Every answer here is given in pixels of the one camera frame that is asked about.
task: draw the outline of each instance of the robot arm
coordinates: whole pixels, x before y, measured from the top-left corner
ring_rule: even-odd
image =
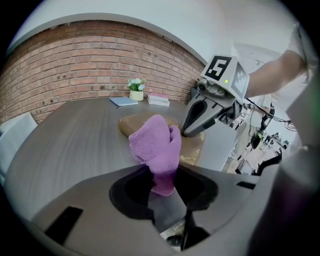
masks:
[[[230,124],[242,110],[249,75],[235,56],[214,55],[201,73],[197,95],[186,107],[181,134],[193,137],[219,121]]]

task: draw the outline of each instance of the white pot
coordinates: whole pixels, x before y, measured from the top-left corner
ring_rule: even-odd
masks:
[[[143,91],[133,91],[133,90],[131,90],[130,91],[130,98],[135,100],[135,101],[141,102],[141,101],[144,100],[144,92]]]

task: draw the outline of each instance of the brick wall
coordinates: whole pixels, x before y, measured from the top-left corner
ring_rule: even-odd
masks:
[[[41,122],[67,101],[145,94],[187,102],[205,66],[163,36],[130,24],[79,21],[34,35],[10,54],[0,76],[0,123],[31,112]]]

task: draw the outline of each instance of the small potted plant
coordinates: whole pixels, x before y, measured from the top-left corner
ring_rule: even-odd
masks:
[[[143,101],[144,100],[144,88],[145,88],[145,79],[129,79],[128,80],[128,88],[130,89],[130,98],[135,101]]]

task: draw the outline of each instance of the stacked books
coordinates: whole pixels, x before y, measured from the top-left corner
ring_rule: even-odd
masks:
[[[170,105],[168,96],[160,93],[149,93],[148,102],[149,104],[154,104],[154,105],[162,105],[162,106]]]

